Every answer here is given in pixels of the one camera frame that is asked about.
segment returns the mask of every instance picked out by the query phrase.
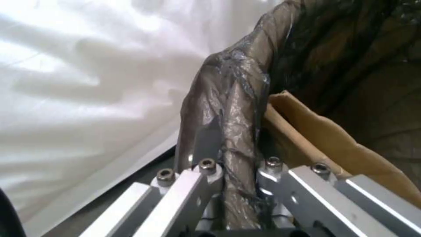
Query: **plastic wrap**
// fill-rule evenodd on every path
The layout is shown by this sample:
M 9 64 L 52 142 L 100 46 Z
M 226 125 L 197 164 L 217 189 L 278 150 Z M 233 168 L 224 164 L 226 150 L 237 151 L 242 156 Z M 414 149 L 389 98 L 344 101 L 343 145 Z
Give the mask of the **plastic wrap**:
M 263 227 L 254 170 L 269 92 L 288 89 L 420 187 L 420 9 L 418 0 L 286 0 L 206 59 L 182 105 L 176 167 L 190 165 L 197 129 L 220 116 L 228 229 Z
M 176 143 L 203 60 L 279 1 L 0 2 L 0 186 L 37 237 Z

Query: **black object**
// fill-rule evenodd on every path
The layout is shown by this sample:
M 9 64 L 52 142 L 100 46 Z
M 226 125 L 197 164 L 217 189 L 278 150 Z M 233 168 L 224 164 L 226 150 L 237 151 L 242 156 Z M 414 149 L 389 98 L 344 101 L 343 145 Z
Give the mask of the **black object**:
M 193 147 L 193 165 L 205 158 L 214 159 L 217 162 L 222 144 L 222 131 L 219 124 L 220 116 L 218 115 L 210 123 L 197 130 Z
M 230 230 L 215 232 L 193 232 L 181 237 L 328 237 L 322 229 L 282 228 L 268 230 Z
M 18 214 L 0 189 L 0 237 L 26 237 Z

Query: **white fabric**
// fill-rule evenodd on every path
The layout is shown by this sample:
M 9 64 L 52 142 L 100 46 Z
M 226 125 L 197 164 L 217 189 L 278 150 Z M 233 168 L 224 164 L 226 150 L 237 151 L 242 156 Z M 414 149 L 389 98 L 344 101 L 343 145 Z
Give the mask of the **white fabric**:
M 176 143 L 203 60 L 278 0 L 0 0 L 0 187 L 38 237 Z

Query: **screw head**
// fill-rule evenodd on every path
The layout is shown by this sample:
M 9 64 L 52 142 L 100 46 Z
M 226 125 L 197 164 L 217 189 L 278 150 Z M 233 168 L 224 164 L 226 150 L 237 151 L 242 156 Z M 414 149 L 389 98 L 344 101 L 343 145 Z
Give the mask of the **screw head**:
M 315 163 L 311 166 L 311 170 L 324 180 L 329 180 L 330 168 L 323 163 Z
M 171 186 L 176 180 L 176 175 L 173 169 L 167 168 L 158 171 L 157 173 L 158 184 L 162 187 Z
M 199 162 L 199 171 L 204 175 L 213 175 L 216 172 L 214 159 L 206 158 Z
M 282 172 L 283 162 L 279 157 L 271 156 L 265 160 L 265 168 L 271 173 Z

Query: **brown cardboard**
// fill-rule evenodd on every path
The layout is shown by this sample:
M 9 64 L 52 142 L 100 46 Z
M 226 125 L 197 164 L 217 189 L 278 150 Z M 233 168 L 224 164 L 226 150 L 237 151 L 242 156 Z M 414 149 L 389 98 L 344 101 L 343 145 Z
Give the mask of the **brown cardboard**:
M 265 113 L 276 145 L 290 167 L 322 162 L 339 178 L 364 174 L 421 208 L 421 193 L 398 168 L 358 144 L 342 127 L 319 116 L 288 91 L 271 95 Z

